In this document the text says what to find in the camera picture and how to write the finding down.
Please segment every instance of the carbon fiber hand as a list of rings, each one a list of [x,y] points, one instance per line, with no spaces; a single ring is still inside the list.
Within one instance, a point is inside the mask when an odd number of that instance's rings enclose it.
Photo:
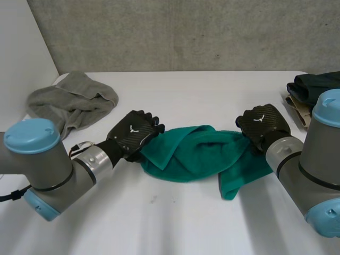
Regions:
[[[236,119],[236,125],[260,151],[265,151],[274,141],[291,134],[288,123],[271,104],[246,110]]]
[[[158,117],[144,111],[131,111],[110,130],[107,140],[114,140],[123,151],[123,157],[130,162],[140,159],[139,151],[152,138],[164,133],[164,125]]]

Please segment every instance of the stack of cloths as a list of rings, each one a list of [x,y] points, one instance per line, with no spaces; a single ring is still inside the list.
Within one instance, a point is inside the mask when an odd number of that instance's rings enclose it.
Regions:
[[[234,131],[212,126],[172,129],[142,149],[144,171],[173,182],[190,182],[218,174],[224,199],[233,199],[239,188],[269,173],[265,157],[254,156],[249,139]]]
[[[294,108],[303,126],[309,127],[312,110],[319,96],[327,90],[340,88],[340,72],[319,75],[302,74],[287,84],[290,95],[286,102]]]

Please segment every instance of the wall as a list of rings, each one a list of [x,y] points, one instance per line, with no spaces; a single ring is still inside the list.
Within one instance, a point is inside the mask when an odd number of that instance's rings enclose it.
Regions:
[[[25,115],[29,93],[51,85],[57,69],[25,0],[0,1],[0,131]]]
[[[340,69],[340,1],[28,2],[60,73]]]

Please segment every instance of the white table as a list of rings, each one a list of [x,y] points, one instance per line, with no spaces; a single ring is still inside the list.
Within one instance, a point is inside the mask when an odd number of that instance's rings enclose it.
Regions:
[[[271,103],[292,134],[304,140],[283,97],[300,72],[89,73],[112,86],[119,104],[98,123],[73,131],[64,141],[99,142],[130,110],[159,116],[166,129],[209,124],[235,130],[244,110]],[[62,75],[56,83],[65,77]],[[241,189],[233,201],[220,198],[217,177],[172,183],[145,174],[122,160],[49,223],[26,202],[0,204],[0,254],[339,254],[338,239],[316,234],[274,174]],[[0,192],[23,187],[22,176],[4,176]]]

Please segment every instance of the teal towel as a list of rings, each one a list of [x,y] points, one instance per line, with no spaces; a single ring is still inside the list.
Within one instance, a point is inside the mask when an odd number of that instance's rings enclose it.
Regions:
[[[212,126],[172,129],[142,149],[144,171],[156,178],[189,182],[219,174],[221,196],[233,199],[238,189],[271,173],[264,156],[250,153],[249,140]]]

